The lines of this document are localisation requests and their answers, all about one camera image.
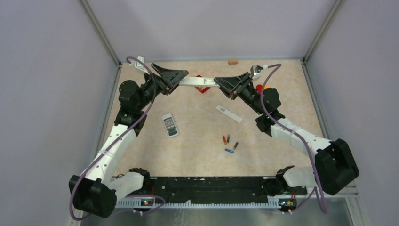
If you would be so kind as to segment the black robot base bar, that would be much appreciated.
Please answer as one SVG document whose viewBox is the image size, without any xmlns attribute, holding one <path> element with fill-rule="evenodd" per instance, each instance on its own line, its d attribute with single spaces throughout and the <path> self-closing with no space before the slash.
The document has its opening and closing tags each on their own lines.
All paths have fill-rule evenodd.
<svg viewBox="0 0 399 226">
<path fill-rule="evenodd" d="M 247 204 L 307 193 L 305 187 L 289 187 L 275 177 L 152 177 L 131 195 L 158 195 L 167 204 Z"/>
</svg>

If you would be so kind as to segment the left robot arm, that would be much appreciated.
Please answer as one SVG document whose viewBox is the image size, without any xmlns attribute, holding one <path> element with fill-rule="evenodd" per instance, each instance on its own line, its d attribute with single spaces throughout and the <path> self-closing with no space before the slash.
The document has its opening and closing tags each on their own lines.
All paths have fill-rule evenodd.
<svg viewBox="0 0 399 226">
<path fill-rule="evenodd" d="M 74 210 L 107 218 L 117 202 L 133 191 L 142 195 L 150 191 L 151 182 L 143 173 L 133 170 L 115 180 L 112 176 L 124 152 L 144 127 L 155 97 L 171 94 L 189 74 L 187 70 L 167 69 L 155 63 L 151 67 L 144 74 L 142 85 L 133 80 L 120 84 L 120 109 L 109 137 L 81 175 L 71 177 L 69 211 L 74 220 L 82 220 L 74 215 Z"/>
</svg>

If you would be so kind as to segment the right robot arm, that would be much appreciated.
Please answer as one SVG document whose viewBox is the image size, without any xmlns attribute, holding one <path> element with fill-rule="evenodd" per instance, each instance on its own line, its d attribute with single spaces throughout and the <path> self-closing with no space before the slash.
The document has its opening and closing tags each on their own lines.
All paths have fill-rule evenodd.
<svg viewBox="0 0 399 226">
<path fill-rule="evenodd" d="M 236 77 L 216 77 L 215 83 L 230 99 L 239 97 L 260 115 L 255 122 L 259 130 L 289 144 L 308 156 L 309 167 L 288 166 L 277 173 L 276 188 L 282 194 L 295 187 L 316 187 L 335 195 L 359 176 L 359 169 L 347 142 L 316 136 L 295 125 L 278 111 L 281 102 L 276 88 L 259 94 L 250 73 Z"/>
</svg>

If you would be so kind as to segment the white remote battery cover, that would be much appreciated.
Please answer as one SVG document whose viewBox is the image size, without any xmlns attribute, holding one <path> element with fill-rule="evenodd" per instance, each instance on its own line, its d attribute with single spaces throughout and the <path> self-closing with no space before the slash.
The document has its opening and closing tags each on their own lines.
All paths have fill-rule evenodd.
<svg viewBox="0 0 399 226">
<path fill-rule="evenodd" d="M 239 117 L 238 115 L 234 114 L 233 112 L 227 110 L 226 108 L 218 105 L 216 107 L 216 110 L 220 111 L 221 113 L 225 114 L 226 116 L 230 117 L 231 119 L 235 120 L 238 123 L 242 122 L 242 118 Z"/>
</svg>

